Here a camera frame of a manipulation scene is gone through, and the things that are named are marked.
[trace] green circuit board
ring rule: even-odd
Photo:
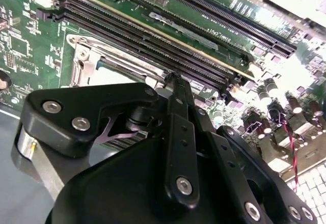
[[[243,50],[245,52],[253,55],[256,60],[263,60],[263,55],[266,54],[266,48],[256,48],[258,43],[242,36],[225,26],[216,23],[214,20],[205,16],[204,14],[180,3],[176,0],[162,0],[164,3],[158,0],[142,0],[148,2],[152,5],[161,8],[162,10],[168,11],[169,13],[179,16],[183,21],[191,23],[191,25],[196,26],[198,29],[205,31],[212,37],[215,37],[215,41],[223,43],[219,45],[219,51],[211,50],[205,46],[198,43],[196,40],[188,38],[184,33],[176,31],[176,29],[162,23],[160,21],[154,20],[149,17],[150,11],[132,1],[125,0],[97,0],[106,7],[113,8],[115,11],[125,14],[138,20],[146,26],[153,27],[157,31],[161,31],[166,35],[176,38],[182,43],[188,44],[197,50],[205,52],[205,54],[210,57],[216,58],[216,60],[221,61],[228,68],[243,72],[244,75],[252,77],[251,72],[248,70],[248,66],[241,59],[235,55],[232,50]],[[294,38],[297,34],[298,29],[293,27],[291,24],[283,20],[282,18],[276,16],[272,12],[254,5],[249,0],[215,0],[221,5],[228,7],[233,12],[240,14],[241,16],[251,19],[254,22],[260,24],[261,26],[269,29],[273,33],[280,35],[281,37],[289,40],[290,42],[296,42],[297,39]]]
[[[316,97],[315,90],[312,88],[321,86],[325,81],[323,77],[326,71],[323,58],[326,53],[324,42],[317,38],[305,39],[304,33],[296,27],[272,12],[254,5],[249,0],[215,1],[283,37],[289,43],[295,44],[297,51],[288,60],[281,59],[276,63],[273,61],[274,55],[266,50],[262,49],[259,52],[255,50],[256,43],[252,40],[233,33],[175,0],[144,1],[178,15],[184,21],[192,23],[215,37],[218,51],[207,48],[194,38],[178,32],[175,27],[151,18],[148,9],[132,1],[92,1],[124,14],[129,19],[138,21],[182,45],[198,50],[226,67],[232,67],[233,70],[252,77],[252,73],[236,53],[239,50],[247,51],[253,55],[255,62],[261,65],[267,77],[278,74],[281,83],[286,81],[283,82],[284,88],[280,87],[280,89],[301,97],[300,102],[303,104],[311,99],[318,99],[319,94],[316,94]],[[67,21],[59,23],[43,21],[36,17],[37,8],[42,8],[42,6],[37,4],[36,0],[0,0],[0,17],[7,20],[9,26],[0,31],[0,70],[8,73],[13,81],[9,89],[1,91],[0,102],[16,110],[22,109],[23,100],[31,91],[60,88],[70,84],[75,50],[66,42],[68,34],[94,36]],[[300,68],[302,75],[290,72],[294,68]],[[299,87],[304,88],[304,91],[297,91]],[[209,99],[214,92],[200,90],[198,94],[204,99]],[[221,123],[238,128],[242,125],[242,115],[249,108],[257,107],[259,99],[254,89],[251,88],[242,89],[236,99],[242,103],[241,106],[225,106],[222,101],[215,101],[205,109],[212,118],[215,111],[222,110],[225,119]]]

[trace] mounting hole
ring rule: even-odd
[[[293,206],[289,206],[289,210],[291,215],[298,220],[301,220],[301,215],[300,213],[293,207]]]
[[[235,164],[233,162],[229,161],[228,164],[230,167],[235,168]]]
[[[0,70],[0,92],[5,89],[8,89],[11,86],[12,79],[10,78],[10,76],[6,72]]]
[[[314,219],[313,215],[305,207],[302,207],[302,211],[304,212],[306,218],[308,218],[309,220]]]
[[[186,141],[186,140],[181,140],[181,142],[182,142],[182,145],[184,145],[185,147],[187,147],[187,146],[188,146],[188,143],[187,143],[187,141]]]

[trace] black memory slot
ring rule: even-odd
[[[135,37],[137,37],[139,40],[142,39],[143,43],[148,43],[148,45],[154,49],[161,50],[164,53],[173,52],[174,54],[179,55],[185,62],[189,61],[191,64],[200,66],[200,68],[203,69],[203,74],[205,72],[212,73],[216,76],[216,79],[217,77],[220,77],[221,81],[224,81],[226,77],[233,78],[232,73],[226,72],[222,69],[223,67],[216,64],[214,61],[204,57],[199,58],[197,57],[199,55],[196,55],[192,50],[185,48],[178,43],[174,43],[172,41],[162,41],[164,37],[157,38],[158,34],[152,33],[139,25],[122,19],[121,16],[107,11],[101,6],[87,0],[67,0],[67,3],[69,4],[67,5],[67,8],[70,10],[74,8],[78,13],[84,12],[87,13],[88,16],[94,16],[94,18],[98,18],[99,20],[110,21],[111,25],[114,25],[121,31],[132,32],[134,35],[136,35]]]
[[[146,45],[148,48],[159,51],[162,54],[168,54],[175,62],[178,62],[194,71],[206,75],[207,77],[213,78],[215,81],[224,83],[226,78],[230,78],[229,74],[218,70],[211,64],[206,64],[187,52],[180,50],[174,46],[168,45],[166,42],[154,38],[149,33],[143,30],[137,29],[137,26],[126,24],[125,22],[119,21],[117,18],[113,18],[108,14],[105,14],[104,10],[100,11],[98,7],[92,8],[88,6],[86,8],[85,3],[81,4],[77,0],[67,0],[66,9],[76,14],[83,15],[84,18],[92,18],[93,21],[102,23],[104,28],[111,28],[112,30],[119,30],[119,34],[125,37],[138,40],[142,45]]]
[[[282,57],[288,58],[296,51],[296,47],[290,44],[286,39],[213,0],[176,1],[204,14],[218,24],[225,26],[227,29],[240,33],[257,42],[261,47],[267,48],[270,52],[275,52]]]
[[[251,54],[247,53],[246,51],[239,49],[237,46],[231,44],[231,43],[226,43],[224,40],[219,39],[218,37],[213,36],[211,33],[208,33],[207,30],[194,25],[193,23],[180,18],[179,16],[170,13],[169,11],[166,11],[162,8],[159,8],[155,4],[152,4],[146,0],[129,0],[135,4],[138,4],[140,6],[143,6],[149,11],[155,12],[173,22],[175,22],[177,25],[180,25],[186,29],[188,29],[191,32],[194,32],[198,34],[199,36],[202,36],[203,38],[206,38],[209,41],[212,41],[226,49],[228,49],[230,52],[233,52],[237,54],[238,56],[241,56],[244,61],[250,62],[251,60]]]
[[[147,60],[156,61],[159,64],[164,65],[167,69],[177,71],[181,75],[188,77],[191,80],[195,80],[212,89],[220,90],[224,86],[224,84],[216,82],[211,78],[199,75],[197,72],[193,72],[183,65],[176,64],[173,60],[165,55],[155,53],[147,47],[142,47],[138,42],[135,42],[132,39],[125,38],[124,36],[121,36],[110,29],[104,29],[102,25],[90,21],[88,18],[83,18],[82,16],[76,15],[67,10],[64,13],[64,19],[101,37],[100,39],[102,41],[109,43],[113,47],[122,49],[124,52],[133,55],[136,58],[145,58]]]

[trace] metal screw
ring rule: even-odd
[[[175,100],[177,100],[178,103],[183,104],[181,99],[176,98]]]
[[[234,136],[234,131],[231,128],[226,128],[226,132],[231,135]]]
[[[301,220],[301,216],[300,216],[300,213],[293,207],[293,206],[289,206],[289,209],[290,209],[290,213],[291,215],[295,218],[295,219],[298,219],[298,220]]]
[[[77,117],[72,120],[71,125],[78,131],[87,131],[91,128],[91,123],[89,120],[83,117]]]
[[[309,210],[307,210],[305,207],[302,207],[301,209],[304,212],[306,218],[308,218],[309,220],[314,219],[313,215],[310,213]]]
[[[255,221],[259,221],[259,220],[260,220],[260,213],[259,213],[257,207],[254,206],[254,205],[253,205],[252,203],[250,203],[250,202],[246,202],[244,205],[245,205],[244,207],[246,208],[246,211],[247,211],[248,215],[249,215],[253,220],[255,220]]]
[[[51,114],[59,113],[62,110],[61,105],[55,101],[46,101],[43,103],[42,107],[46,112]]]
[[[205,110],[203,110],[202,108],[199,108],[198,109],[198,112],[202,115],[202,116],[204,116],[206,113],[205,113]]]
[[[179,177],[177,179],[177,187],[179,191],[184,195],[190,195],[193,192],[193,187],[187,179]]]
[[[154,96],[154,92],[151,89],[146,89],[145,93],[147,93],[150,96]]]

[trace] pcie slot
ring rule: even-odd
[[[175,22],[178,25],[181,25],[185,28],[187,28],[188,30],[202,36],[203,38],[212,41],[218,45],[221,45],[223,47],[225,47],[226,49],[230,50],[231,52],[236,53],[237,55],[242,56],[243,60],[245,60],[246,62],[249,62],[250,58],[248,56],[248,53],[242,49],[239,49],[237,46],[231,44],[231,43],[226,43],[224,40],[221,40],[217,37],[214,37],[212,34],[208,33],[207,30],[194,25],[193,23],[182,19],[180,17],[178,17],[177,15],[170,13],[162,8],[157,7],[156,5],[146,1],[146,0],[130,0],[131,2],[138,4],[140,6],[143,6],[144,8],[148,9],[150,12],[155,12],[167,19],[172,20],[173,22]]]
[[[176,1],[202,13],[227,29],[255,41],[261,47],[267,48],[270,52],[276,52],[282,57],[288,58],[296,51],[296,47],[288,43],[284,38],[279,37],[255,22],[230,11],[228,8],[213,0]]]

